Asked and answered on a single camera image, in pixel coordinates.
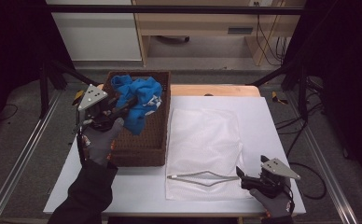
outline black sleeve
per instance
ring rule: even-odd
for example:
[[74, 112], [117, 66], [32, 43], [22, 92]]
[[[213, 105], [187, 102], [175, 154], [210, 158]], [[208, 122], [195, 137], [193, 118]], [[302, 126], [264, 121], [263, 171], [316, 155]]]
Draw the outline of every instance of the black sleeve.
[[87, 160], [68, 189], [67, 199], [56, 208], [48, 224], [101, 224], [101, 213], [112, 202], [111, 185], [117, 171], [117, 167], [106, 169]]
[[263, 218], [262, 224], [294, 224], [292, 216]]

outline gray glove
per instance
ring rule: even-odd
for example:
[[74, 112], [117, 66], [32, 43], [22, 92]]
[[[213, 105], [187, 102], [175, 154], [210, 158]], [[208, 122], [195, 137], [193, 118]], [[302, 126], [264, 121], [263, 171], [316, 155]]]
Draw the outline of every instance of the gray glove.
[[[286, 179], [285, 183], [289, 187], [291, 186], [289, 178]], [[289, 192], [288, 187], [285, 187], [285, 192]], [[257, 189], [251, 189], [250, 194], [266, 208], [268, 217], [286, 217], [291, 215], [289, 211], [291, 200], [284, 192], [273, 199], [266, 197]]]
[[111, 152], [111, 143], [122, 131], [123, 123], [124, 121], [121, 118], [115, 120], [111, 130], [105, 133], [88, 127], [82, 137], [85, 146], [85, 158], [106, 167], [108, 163], [107, 156]]

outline blue fabric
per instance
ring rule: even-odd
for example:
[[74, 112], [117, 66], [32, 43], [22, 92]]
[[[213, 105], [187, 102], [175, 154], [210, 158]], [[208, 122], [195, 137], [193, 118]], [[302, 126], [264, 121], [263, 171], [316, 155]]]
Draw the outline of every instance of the blue fabric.
[[134, 95], [137, 96], [138, 103], [130, 110], [123, 127], [133, 135], [140, 134], [146, 126], [146, 114], [158, 109], [162, 92], [161, 84], [153, 77], [147, 80], [138, 78], [133, 81], [129, 75], [126, 75], [112, 77], [111, 85], [115, 91], [120, 92], [116, 107], [123, 106]]

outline brown basket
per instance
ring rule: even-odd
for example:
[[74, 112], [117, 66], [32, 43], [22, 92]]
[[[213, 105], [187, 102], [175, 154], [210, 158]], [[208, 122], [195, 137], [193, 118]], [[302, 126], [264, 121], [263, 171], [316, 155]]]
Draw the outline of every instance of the brown basket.
[[115, 92], [111, 86], [114, 76], [130, 75], [132, 78], [153, 77], [162, 86], [161, 105], [158, 110], [146, 116], [146, 127], [139, 135], [132, 135], [126, 129], [115, 140], [111, 161], [116, 166], [162, 166], [165, 163], [167, 120], [170, 110], [170, 72], [161, 71], [113, 71], [103, 86], [109, 97]]

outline white plastic sheet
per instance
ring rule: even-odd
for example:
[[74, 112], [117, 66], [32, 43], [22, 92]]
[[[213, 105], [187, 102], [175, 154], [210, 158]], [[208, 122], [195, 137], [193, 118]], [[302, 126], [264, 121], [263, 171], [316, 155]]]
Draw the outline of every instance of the white plastic sheet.
[[[166, 176], [173, 178], [166, 178], [166, 199], [221, 201], [251, 197], [248, 190], [240, 188], [240, 179], [221, 182], [225, 178], [216, 176], [235, 177], [236, 165], [244, 168], [235, 113], [175, 108], [168, 146]], [[205, 171], [216, 175], [185, 176]]]

